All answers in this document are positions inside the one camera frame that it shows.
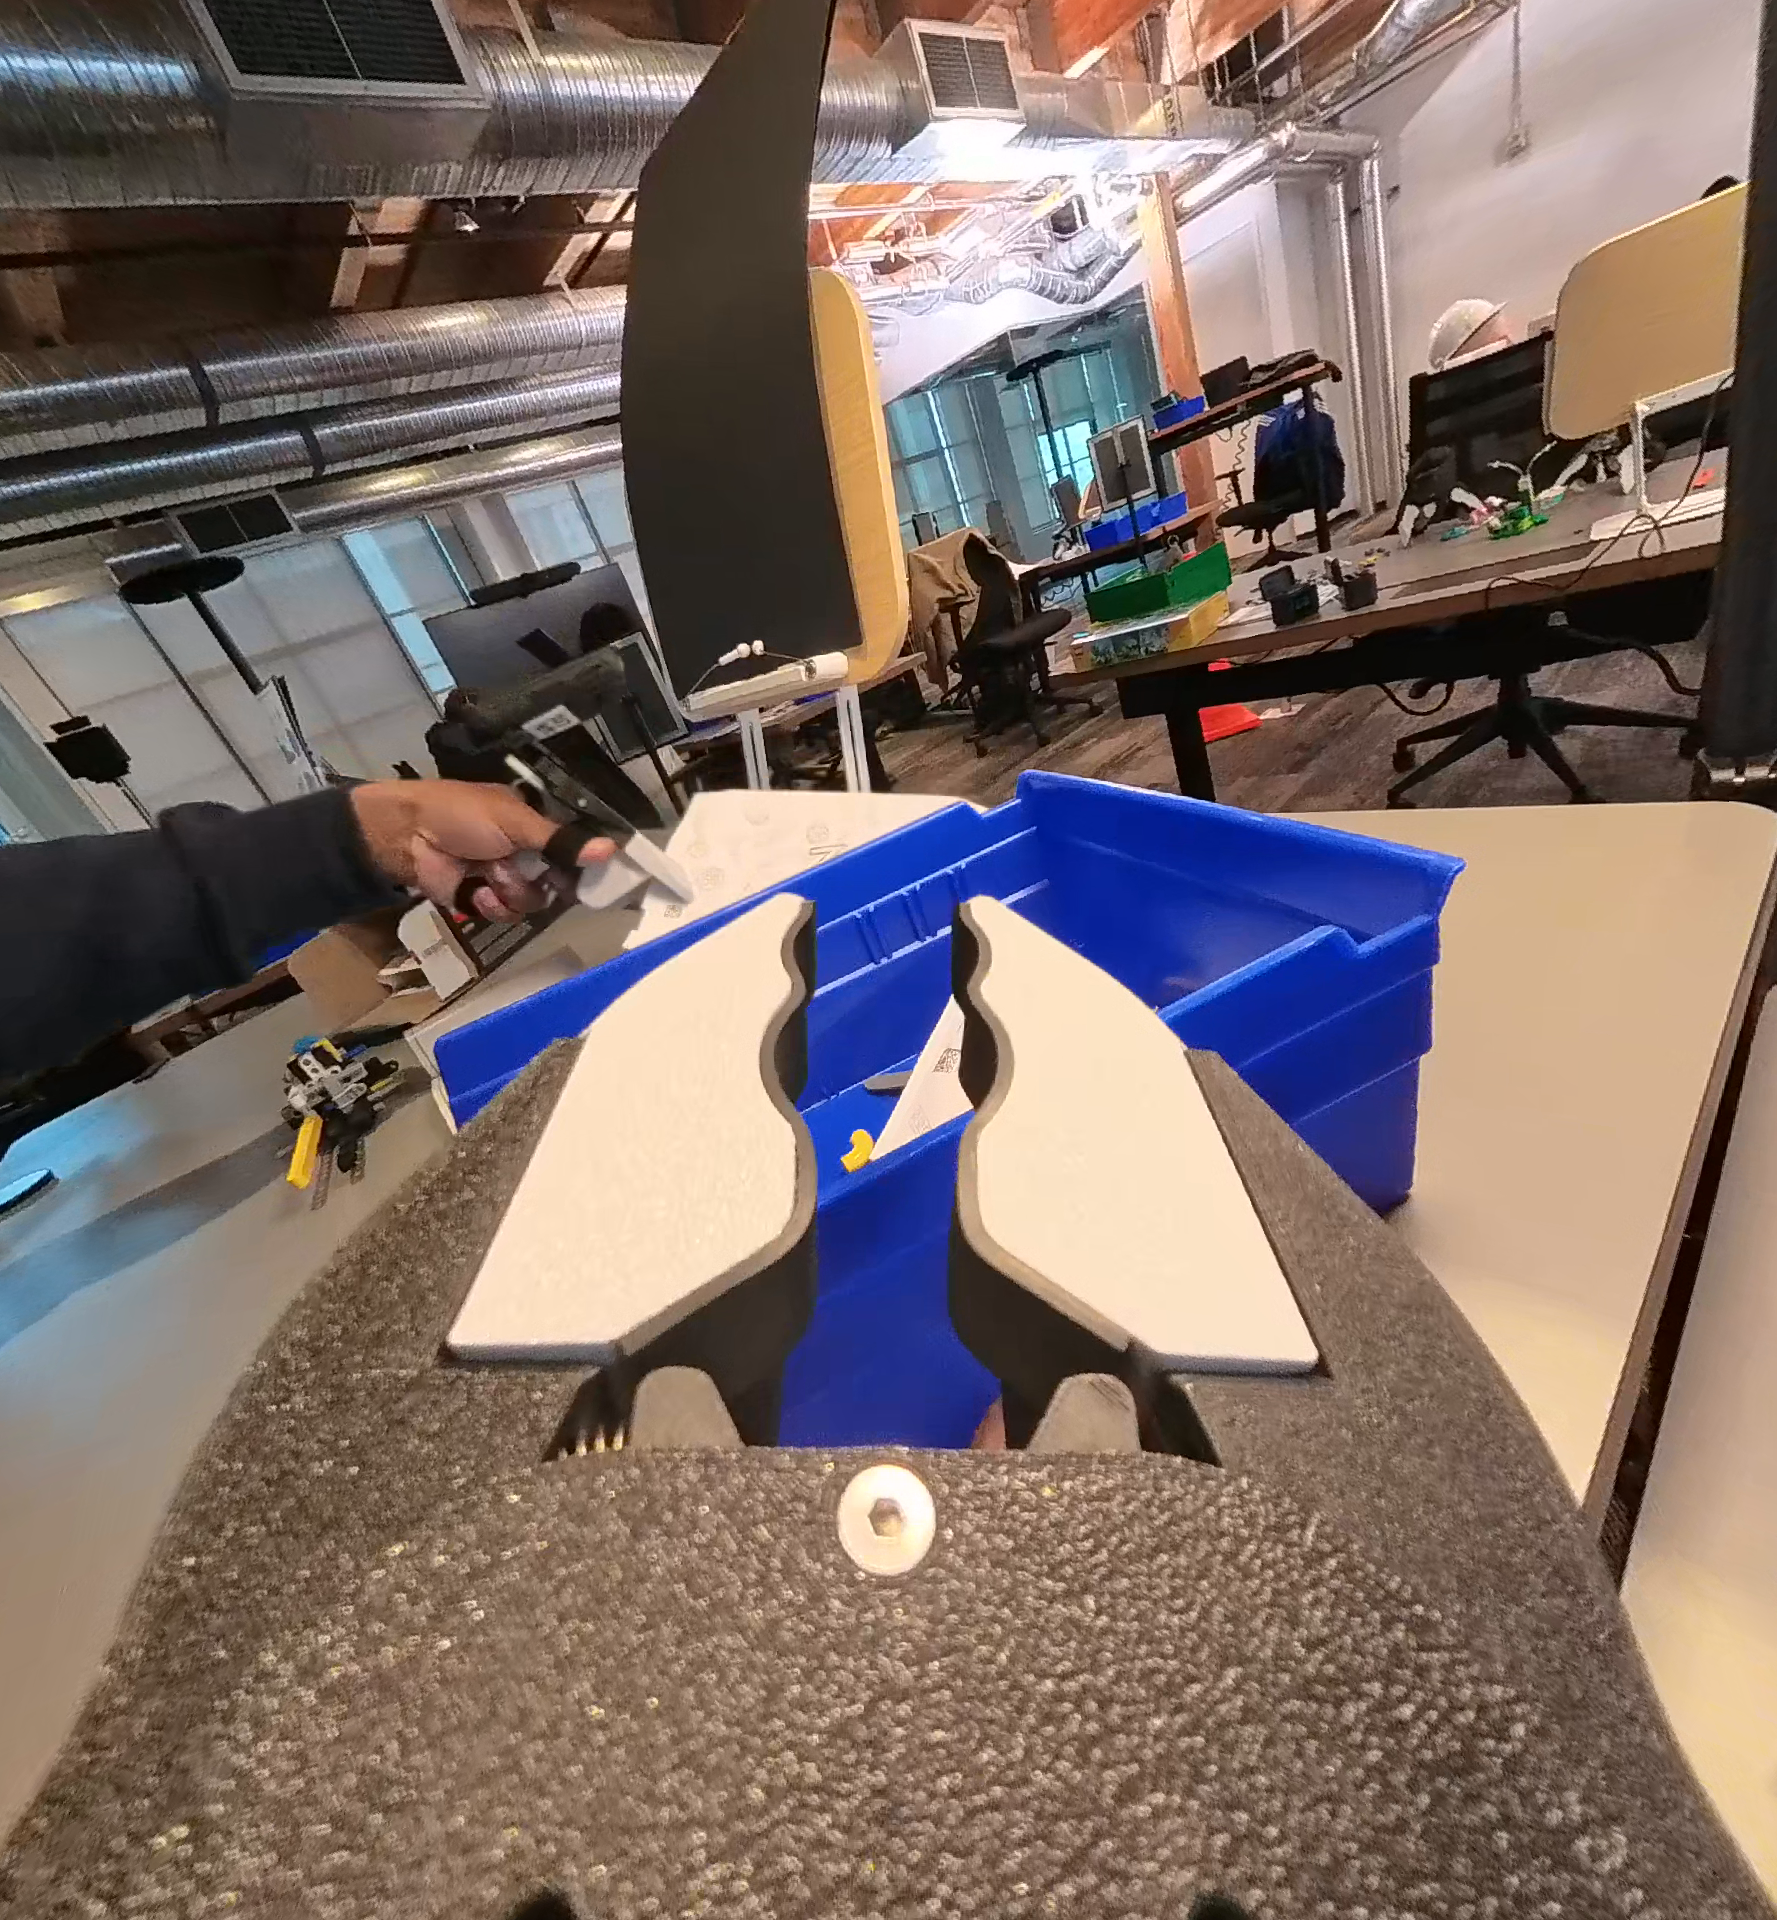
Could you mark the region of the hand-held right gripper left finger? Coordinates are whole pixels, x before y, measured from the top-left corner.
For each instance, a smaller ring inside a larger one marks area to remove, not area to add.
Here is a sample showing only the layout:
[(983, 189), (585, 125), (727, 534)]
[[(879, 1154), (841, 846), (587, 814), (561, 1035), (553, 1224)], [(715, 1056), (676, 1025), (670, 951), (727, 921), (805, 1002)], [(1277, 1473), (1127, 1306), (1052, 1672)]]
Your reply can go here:
[(815, 907), (776, 893), (585, 1029), (445, 1349), (616, 1363), (805, 1250)]

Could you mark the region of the large white paper bag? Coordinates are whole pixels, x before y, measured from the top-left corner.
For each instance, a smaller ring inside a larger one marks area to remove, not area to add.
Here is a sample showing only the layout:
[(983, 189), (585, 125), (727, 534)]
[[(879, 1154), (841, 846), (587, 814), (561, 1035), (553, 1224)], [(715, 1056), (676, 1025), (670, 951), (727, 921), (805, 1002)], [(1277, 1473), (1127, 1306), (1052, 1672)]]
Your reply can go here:
[(772, 885), (805, 877), (860, 846), (958, 807), (952, 797), (899, 791), (707, 791), (691, 801), (665, 850), (693, 878), (693, 900), (683, 905), (653, 888), (621, 905), (641, 908), (641, 924), (625, 947), (646, 946)]

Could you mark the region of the torn white paper strip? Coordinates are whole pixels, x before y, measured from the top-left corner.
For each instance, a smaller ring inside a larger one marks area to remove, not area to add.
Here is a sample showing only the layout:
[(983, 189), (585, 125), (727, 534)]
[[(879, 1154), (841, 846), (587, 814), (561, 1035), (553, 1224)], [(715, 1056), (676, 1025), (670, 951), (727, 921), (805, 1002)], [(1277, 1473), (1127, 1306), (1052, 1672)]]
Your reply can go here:
[(963, 1038), (964, 1009), (955, 996), (948, 996), (874, 1139), (872, 1164), (972, 1111), (972, 1099), (961, 1087)]

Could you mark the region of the blue plastic bin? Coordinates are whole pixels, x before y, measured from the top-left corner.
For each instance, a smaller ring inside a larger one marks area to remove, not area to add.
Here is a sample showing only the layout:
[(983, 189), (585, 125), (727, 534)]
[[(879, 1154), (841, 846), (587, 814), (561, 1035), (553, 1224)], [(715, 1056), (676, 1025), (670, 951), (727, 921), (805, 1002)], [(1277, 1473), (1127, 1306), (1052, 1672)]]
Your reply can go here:
[(1025, 773), (434, 1043), (451, 1123), (579, 1035), (637, 977), (769, 890), (815, 903), (805, 1120), (820, 1167), (818, 1303), (779, 1441), (964, 1447), (996, 1379), (958, 1341), (946, 1240), (966, 1116), (844, 1172), (844, 1095), (914, 1059), (949, 989), (954, 908), (994, 897), (1218, 1054), (1376, 1211), (1406, 1199), (1441, 913), (1460, 861), (1159, 791)]

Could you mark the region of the person's left forearm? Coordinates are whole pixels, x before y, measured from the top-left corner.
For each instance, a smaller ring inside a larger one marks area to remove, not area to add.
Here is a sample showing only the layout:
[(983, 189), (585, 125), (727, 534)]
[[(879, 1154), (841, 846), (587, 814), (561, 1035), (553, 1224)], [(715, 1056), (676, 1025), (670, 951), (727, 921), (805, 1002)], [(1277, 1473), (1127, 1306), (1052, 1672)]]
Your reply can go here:
[(284, 941), (395, 905), (411, 877), (380, 864), (349, 788), (0, 848), (0, 1090), (250, 979)]

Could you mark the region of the partly built lego model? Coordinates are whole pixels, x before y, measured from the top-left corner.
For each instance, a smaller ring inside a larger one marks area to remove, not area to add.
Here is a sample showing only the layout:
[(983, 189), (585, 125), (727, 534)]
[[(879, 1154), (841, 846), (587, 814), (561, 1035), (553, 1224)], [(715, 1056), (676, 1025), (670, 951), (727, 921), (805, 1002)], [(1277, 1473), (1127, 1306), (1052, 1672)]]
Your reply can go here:
[(321, 1209), (335, 1183), (367, 1178), (369, 1142), (427, 1074), (395, 1056), (406, 1023), (371, 1023), (300, 1038), (283, 1069), (283, 1121), (291, 1132), (284, 1183)]

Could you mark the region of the person's left hand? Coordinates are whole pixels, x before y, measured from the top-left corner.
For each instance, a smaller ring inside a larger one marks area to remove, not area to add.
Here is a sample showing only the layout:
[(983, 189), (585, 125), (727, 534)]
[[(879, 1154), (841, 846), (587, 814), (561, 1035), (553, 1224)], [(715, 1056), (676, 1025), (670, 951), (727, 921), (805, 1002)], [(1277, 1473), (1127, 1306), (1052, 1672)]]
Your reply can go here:
[(542, 913), (574, 893), (579, 871), (616, 855), (612, 839), (589, 833), (574, 851), (555, 850), (565, 828), (508, 787), (367, 783), (345, 799), (377, 873), (487, 921)]

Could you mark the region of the brown cardboard box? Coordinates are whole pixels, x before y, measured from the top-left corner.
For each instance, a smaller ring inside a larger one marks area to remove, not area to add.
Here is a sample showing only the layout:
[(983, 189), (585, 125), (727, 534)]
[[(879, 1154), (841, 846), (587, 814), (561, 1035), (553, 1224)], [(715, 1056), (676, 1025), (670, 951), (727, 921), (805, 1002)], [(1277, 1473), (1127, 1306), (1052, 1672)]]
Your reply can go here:
[(329, 928), (284, 965), (307, 1004), (310, 1032), (333, 1038), (362, 1028), (408, 1028), (509, 961), (548, 921), (477, 921), (436, 903)]

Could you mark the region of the black floor lamp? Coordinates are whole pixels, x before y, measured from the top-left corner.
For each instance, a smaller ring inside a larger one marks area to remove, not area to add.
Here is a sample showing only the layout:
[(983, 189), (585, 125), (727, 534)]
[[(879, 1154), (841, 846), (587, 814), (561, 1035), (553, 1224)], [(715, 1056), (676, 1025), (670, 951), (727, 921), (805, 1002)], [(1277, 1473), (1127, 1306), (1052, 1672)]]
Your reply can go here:
[(243, 572), (245, 563), (236, 554), (183, 557), (134, 572), (121, 583), (118, 593), (132, 611), (191, 607), (250, 695), (259, 699), (265, 681), (211, 607), (212, 593), (240, 582)]

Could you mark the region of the tan desk divider panel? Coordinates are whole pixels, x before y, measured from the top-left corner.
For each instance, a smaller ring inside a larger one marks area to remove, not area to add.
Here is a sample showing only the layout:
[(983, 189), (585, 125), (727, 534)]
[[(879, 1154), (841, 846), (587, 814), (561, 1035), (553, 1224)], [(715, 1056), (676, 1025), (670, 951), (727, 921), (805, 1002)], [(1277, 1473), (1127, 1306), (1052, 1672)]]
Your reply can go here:
[(877, 681), (900, 655), (908, 580), (870, 319), (831, 268), (806, 277), (815, 378), (860, 637), (846, 646), (847, 686)]
[(1556, 301), (1546, 426), (1585, 440), (1635, 404), (1734, 367), (1747, 186), (1679, 207), (1580, 259)]

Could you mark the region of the black office chair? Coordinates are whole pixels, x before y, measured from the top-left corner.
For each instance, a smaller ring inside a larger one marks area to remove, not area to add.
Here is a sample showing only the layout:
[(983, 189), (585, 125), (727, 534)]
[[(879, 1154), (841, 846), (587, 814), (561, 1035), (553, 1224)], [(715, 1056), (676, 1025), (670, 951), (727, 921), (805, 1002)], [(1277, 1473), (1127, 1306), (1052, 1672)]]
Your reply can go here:
[(1683, 799), (1693, 660), (1612, 654), (1460, 693), (1445, 716), (1398, 732), (1383, 804), (1605, 804)]
[(1092, 699), (1050, 684), (1048, 640), (1070, 614), (1030, 611), (1018, 570), (987, 537), (963, 531), (923, 543), (904, 554), (904, 568), (911, 637), (933, 681), (954, 676), (977, 758), (1018, 726), (1043, 747), (1050, 715), (1097, 711)]

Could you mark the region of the green plastic bin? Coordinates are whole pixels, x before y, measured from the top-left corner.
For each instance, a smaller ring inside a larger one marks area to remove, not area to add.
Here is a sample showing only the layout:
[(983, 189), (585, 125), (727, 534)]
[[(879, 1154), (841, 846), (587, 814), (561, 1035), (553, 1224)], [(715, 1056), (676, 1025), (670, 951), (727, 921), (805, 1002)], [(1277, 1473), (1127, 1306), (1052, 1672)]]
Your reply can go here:
[(1141, 568), (1085, 593), (1085, 613), (1097, 624), (1151, 619), (1227, 596), (1233, 563), (1224, 541), (1190, 553), (1162, 570)]

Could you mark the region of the wooden desk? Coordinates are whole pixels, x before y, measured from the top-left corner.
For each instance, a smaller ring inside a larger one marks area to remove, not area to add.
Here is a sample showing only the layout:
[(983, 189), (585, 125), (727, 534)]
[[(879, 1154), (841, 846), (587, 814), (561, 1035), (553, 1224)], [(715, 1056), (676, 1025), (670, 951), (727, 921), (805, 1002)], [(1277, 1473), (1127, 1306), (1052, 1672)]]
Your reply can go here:
[(1361, 611), (1328, 608), (1287, 628), (1261, 620), (1255, 577), (1241, 580), (1231, 619), (1199, 646), (1105, 670), (1069, 670), (1059, 687), (1116, 693), (1119, 715), (1167, 728), (1177, 791), (1215, 797), (1199, 711), (1241, 703), (1328, 699), (1381, 690), (1402, 705), (1410, 686), (1435, 693), (1496, 681), (1591, 655), (1657, 649), (1644, 626), (1605, 626), (1593, 614), (1647, 603), (1709, 611), (1724, 529), (1714, 493), (1669, 501), (1601, 541), (1501, 541), (1462, 570), (1380, 580)]

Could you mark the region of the blue jacket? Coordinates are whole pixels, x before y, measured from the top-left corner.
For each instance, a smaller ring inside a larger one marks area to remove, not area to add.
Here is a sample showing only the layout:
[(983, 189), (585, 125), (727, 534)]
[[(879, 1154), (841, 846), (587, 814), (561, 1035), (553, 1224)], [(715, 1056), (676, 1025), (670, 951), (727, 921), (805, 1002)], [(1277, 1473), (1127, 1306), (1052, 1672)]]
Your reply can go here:
[(1347, 462), (1332, 416), (1299, 393), (1258, 419), (1251, 503), (1279, 516), (1335, 514), (1347, 493)]

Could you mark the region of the silver ventilation duct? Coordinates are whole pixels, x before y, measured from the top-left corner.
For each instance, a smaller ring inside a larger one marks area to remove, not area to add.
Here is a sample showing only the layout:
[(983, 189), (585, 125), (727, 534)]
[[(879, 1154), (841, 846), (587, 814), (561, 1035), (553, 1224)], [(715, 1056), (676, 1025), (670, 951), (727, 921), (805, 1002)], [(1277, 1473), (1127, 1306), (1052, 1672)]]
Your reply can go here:
[(134, 440), (103, 440), (0, 460), (0, 523), (126, 512), (162, 491), (231, 491), (382, 462), (411, 452), (511, 439), (524, 428), (604, 416), (619, 405), (619, 367), (497, 378), (467, 389), (358, 402)]
[(226, 423), (284, 402), (335, 405), (608, 367), (625, 307), (625, 286), (598, 286), (147, 344), (0, 350), (0, 444), (105, 422)]
[(927, 114), (895, 61), (826, 61), (757, 5), (727, 47), (460, 27), (454, 84), (231, 70), (196, 5), (0, 5), (0, 212), (533, 198), (889, 178)]
[(1174, 212), (1187, 219), (1291, 171), (1347, 174), (1380, 155), (1373, 132), (1342, 125), (1348, 110), (1417, 74), (1487, 27), (1516, 15), (1507, 3), (1392, 3), (1314, 81), (1295, 84), (1281, 113), (1242, 148), (1184, 180)]

